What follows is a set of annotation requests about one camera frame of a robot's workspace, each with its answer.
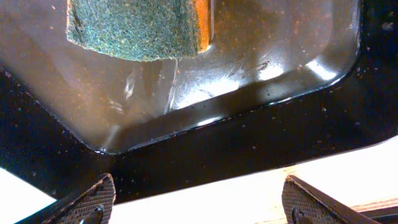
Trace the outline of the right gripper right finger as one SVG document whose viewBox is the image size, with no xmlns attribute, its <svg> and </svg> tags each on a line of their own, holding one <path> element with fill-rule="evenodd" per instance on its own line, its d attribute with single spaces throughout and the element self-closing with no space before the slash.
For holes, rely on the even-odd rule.
<svg viewBox="0 0 398 224">
<path fill-rule="evenodd" d="M 294 175 L 285 178 L 282 205 L 288 224 L 376 223 Z"/>
</svg>

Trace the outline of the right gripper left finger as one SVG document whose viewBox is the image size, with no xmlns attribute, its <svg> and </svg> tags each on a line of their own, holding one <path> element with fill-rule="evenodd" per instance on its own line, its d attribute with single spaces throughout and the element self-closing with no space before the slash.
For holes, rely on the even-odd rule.
<svg viewBox="0 0 398 224">
<path fill-rule="evenodd" d="M 108 224 L 115 200 L 113 177 L 104 173 L 19 223 Z"/>
</svg>

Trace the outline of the yellow green sponge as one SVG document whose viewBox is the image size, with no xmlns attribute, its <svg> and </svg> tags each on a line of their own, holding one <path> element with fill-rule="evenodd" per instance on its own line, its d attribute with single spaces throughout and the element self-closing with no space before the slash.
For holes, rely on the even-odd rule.
<svg viewBox="0 0 398 224">
<path fill-rule="evenodd" d="M 68 0 L 67 40 L 123 60 L 192 58 L 212 38 L 210 0 Z"/>
</svg>

